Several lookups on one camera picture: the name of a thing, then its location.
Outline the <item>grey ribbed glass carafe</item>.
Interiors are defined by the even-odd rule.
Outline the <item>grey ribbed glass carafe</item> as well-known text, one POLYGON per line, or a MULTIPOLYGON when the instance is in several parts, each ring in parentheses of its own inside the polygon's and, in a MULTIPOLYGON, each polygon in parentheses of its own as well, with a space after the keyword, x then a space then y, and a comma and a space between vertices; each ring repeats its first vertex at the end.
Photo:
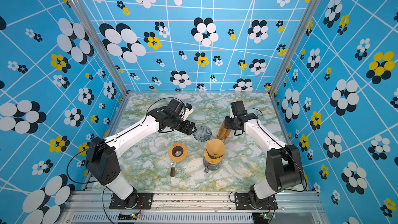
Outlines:
POLYGON ((218 163, 210 163, 205 158, 203 158, 203 165, 205 167, 204 172, 208 173, 209 171, 219 170, 222 166, 222 161, 218 163))

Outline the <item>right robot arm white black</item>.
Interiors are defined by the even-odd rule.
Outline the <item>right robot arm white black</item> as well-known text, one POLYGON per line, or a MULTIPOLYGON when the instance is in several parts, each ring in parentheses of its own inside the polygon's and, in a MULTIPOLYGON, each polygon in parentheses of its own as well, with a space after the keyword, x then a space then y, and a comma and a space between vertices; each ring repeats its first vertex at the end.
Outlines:
POLYGON ((300 151, 295 145, 280 141, 260 122, 254 113, 248 113, 243 101, 231 103, 230 116, 224 120, 228 130, 249 135, 266 154, 265 179, 252 185, 248 192, 254 209, 270 204, 277 193, 307 181, 304 176, 300 151))

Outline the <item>wooden ring dripper holder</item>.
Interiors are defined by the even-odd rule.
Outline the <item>wooden ring dripper holder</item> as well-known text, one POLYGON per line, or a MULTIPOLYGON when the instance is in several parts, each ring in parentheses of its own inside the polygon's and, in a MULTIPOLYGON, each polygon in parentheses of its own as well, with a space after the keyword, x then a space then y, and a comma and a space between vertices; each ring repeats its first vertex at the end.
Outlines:
POLYGON ((209 164, 218 164, 223 160, 223 156, 211 156, 207 151, 204 152, 204 161, 209 164))

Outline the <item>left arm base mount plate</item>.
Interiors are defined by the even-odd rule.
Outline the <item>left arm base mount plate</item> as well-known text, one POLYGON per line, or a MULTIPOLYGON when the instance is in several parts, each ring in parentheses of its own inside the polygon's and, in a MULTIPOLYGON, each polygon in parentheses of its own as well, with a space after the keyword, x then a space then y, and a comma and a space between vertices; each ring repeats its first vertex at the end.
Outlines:
POLYGON ((112 193, 110 209, 151 209, 154 193, 135 193, 125 200, 120 199, 117 195, 112 193))

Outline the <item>grey glass dripper cone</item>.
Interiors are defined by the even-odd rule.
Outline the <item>grey glass dripper cone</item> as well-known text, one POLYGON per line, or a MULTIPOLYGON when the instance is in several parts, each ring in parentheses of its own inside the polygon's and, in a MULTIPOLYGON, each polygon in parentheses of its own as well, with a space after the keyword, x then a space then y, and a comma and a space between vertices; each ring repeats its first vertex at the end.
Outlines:
POLYGON ((193 137, 199 142, 207 142, 210 140, 211 136, 211 129, 205 125, 198 126, 196 132, 193 133, 193 137))

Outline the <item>glass scoop wooden handle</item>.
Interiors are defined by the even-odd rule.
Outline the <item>glass scoop wooden handle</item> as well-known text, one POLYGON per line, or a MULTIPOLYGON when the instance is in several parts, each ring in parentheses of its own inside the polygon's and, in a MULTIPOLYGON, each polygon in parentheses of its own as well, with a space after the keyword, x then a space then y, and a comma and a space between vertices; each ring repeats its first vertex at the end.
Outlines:
POLYGON ((176 162, 171 163, 170 177, 175 177, 176 173, 176 162))

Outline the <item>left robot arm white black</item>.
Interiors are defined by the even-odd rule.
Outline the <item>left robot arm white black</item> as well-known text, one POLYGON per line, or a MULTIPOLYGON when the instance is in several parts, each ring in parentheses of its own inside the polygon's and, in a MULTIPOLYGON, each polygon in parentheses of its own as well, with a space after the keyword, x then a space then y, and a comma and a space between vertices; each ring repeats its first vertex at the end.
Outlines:
POLYGON ((105 139, 92 140, 85 159, 86 169, 113 192, 116 200, 121 201, 121 208, 132 209, 140 199, 137 190, 121 174, 119 158, 142 139, 165 128, 192 135, 197 129, 187 119, 191 113, 191 104, 170 97, 167 106, 148 110, 138 123, 105 139))

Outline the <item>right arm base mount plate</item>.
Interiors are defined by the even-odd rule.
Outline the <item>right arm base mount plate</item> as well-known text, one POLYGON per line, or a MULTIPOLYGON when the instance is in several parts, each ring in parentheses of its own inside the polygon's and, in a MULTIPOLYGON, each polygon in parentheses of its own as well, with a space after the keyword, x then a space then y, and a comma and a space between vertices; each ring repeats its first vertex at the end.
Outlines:
POLYGON ((273 211, 278 209, 274 196, 258 199, 254 193, 235 193, 231 199, 237 210, 273 211))

